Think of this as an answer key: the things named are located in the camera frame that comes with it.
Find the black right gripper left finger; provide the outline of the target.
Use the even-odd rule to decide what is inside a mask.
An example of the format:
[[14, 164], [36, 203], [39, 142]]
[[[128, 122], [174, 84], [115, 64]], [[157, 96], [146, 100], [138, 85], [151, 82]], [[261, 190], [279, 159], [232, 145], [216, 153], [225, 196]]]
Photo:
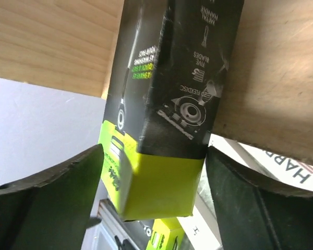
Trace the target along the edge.
[[0, 186], [0, 249], [80, 249], [104, 150], [98, 144], [28, 177]]

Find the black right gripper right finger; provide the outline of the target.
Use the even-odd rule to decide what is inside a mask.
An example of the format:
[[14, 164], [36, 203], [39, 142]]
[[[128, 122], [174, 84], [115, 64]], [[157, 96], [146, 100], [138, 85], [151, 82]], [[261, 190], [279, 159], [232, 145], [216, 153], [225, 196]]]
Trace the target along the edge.
[[313, 191], [267, 177], [213, 146], [206, 170], [224, 249], [313, 249]]

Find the white Harry's razor box front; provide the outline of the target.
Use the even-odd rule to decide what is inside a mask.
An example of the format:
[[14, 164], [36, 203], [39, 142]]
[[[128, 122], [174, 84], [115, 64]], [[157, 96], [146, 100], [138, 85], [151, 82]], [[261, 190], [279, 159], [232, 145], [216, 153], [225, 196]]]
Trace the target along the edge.
[[177, 219], [194, 249], [221, 249], [216, 217], [199, 195], [196, 195], [191, 216]]

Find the black green razor box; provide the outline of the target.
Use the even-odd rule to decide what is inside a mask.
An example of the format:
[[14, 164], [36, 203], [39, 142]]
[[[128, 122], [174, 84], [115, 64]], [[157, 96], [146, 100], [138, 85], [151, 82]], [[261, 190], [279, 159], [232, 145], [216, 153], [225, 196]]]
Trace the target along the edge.
[[109, 199], [101, 199], [100, 233], [111, 249], [193, 249], [177, 218], [122, 221]]
[[190, 216], [243, 1], [124, 1], [99, 141], [125, 221]]

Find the light wooden two-tier shelf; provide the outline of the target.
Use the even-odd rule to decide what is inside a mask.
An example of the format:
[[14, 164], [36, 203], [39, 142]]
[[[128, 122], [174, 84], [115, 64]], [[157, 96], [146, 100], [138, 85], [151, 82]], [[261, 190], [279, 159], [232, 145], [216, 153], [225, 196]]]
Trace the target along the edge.
[[[0, 78], [106, 98], [122, 1], [0, 1]], [[313, 1], [245, 1], [213, 132], [313, 165]]]

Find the white Harry's labelled razor box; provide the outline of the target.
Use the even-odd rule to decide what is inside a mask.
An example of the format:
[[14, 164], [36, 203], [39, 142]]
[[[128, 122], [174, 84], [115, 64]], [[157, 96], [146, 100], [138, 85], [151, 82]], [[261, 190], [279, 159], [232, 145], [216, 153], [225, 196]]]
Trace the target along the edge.
[[210, 137], [209, 145], [261, 174], [313, 191], [313, 166], [311, 165], [214, 134]]

